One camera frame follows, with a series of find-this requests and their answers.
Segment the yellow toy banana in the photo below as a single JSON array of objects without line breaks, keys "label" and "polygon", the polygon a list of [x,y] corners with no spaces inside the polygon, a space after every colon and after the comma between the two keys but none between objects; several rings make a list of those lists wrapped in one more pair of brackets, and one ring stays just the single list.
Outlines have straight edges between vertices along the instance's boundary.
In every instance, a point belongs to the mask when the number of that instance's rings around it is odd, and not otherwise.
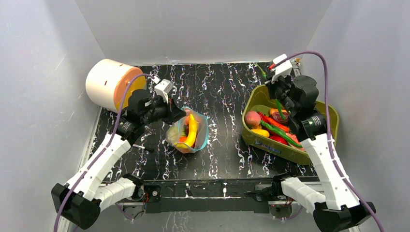
[{"label": "yellow toy banana", "polygon": [[193,114],[190,114],[190,123],[189,123],[189,133],[187,136],[186,141],[183,142],[178,142],[176,143],[176,148],[183,148],[183,149],[188,149],[189,147],[193,148],[193,145],[195,144],[196,141],[196,136],[198,132],[198,123],[193,116]]}]

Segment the green toy cabbage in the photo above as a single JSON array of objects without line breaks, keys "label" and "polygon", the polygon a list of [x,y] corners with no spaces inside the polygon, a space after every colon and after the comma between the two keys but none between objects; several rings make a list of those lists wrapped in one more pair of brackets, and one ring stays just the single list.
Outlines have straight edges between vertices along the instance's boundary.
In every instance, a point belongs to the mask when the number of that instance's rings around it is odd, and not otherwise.
[{"label": "green toy cabbage", "polygon": [[183,136],[185,136],[184,129],[179,126],[173,125],[166,132],[166,141],[170,145],[173,145],[174,143],[179,141],[180,137]]}]

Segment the clear zip top bag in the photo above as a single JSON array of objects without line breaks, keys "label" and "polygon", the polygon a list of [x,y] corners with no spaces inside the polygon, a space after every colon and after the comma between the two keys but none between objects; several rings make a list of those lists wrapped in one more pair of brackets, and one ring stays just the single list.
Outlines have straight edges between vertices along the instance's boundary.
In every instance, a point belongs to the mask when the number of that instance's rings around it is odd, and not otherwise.
[{"label": "clear zip top bag", "polygon": [[183,107],[186,115],[173,123],[166,132],[166,141],[183,154],[195,153],[208,143],[208,116],[189,107]]}]

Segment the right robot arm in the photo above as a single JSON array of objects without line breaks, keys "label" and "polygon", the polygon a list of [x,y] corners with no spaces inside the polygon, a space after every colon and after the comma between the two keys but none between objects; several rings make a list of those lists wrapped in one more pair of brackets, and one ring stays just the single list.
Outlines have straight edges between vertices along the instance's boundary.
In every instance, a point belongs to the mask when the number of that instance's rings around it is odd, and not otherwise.
[{"label": "right robot arm", "polygon": [[297,177],[286,177],[272,187],[278,200],[291,197],[307,212],[322,232],[340,232],[356,227],[376,209],[372,202],[359,199],[337,156],[331,135],[329,111],[316,108],[319,90],[308,76],[271,78],[266,81],[269,97],[277,99],[289,113],[289,126],[307,152],[323,188],[320,193]]}]

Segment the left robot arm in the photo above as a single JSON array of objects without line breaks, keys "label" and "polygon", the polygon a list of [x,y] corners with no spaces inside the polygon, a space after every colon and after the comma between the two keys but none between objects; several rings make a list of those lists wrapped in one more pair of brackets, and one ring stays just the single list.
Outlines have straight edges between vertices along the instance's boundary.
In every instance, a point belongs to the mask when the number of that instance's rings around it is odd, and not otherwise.
[{"label": "left robot arm", "polygon": [[135,90],[120,105],[114,127],[108,132],[96,153],[65,184],[55,184],[51,195],[57,217],[54,231],[61,217],[81,229],[88,229],[100,213],[117,202],[130,198],[139,201],[145,189],[143,181],[126,174],[114,183],[101,187],[113,165],[131,149],[145,132],[145,126],[162,120],[167,124],[177,122],[186,115],[176,106],[168,90],[156,90],[154,98],[143,98],[143,90]]}]

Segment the orange toy fruit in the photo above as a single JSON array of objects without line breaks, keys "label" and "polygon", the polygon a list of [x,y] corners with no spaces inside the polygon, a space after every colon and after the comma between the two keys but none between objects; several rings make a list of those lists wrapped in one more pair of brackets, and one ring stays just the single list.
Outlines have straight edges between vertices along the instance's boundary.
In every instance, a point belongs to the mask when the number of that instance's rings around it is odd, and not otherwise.
[{"label": "orange toy fruit", "polygon": [[186,141],[186,139],[187,139],[187,136],[182,136],[182,137],[179,138],[178,141],[184,143]]}]

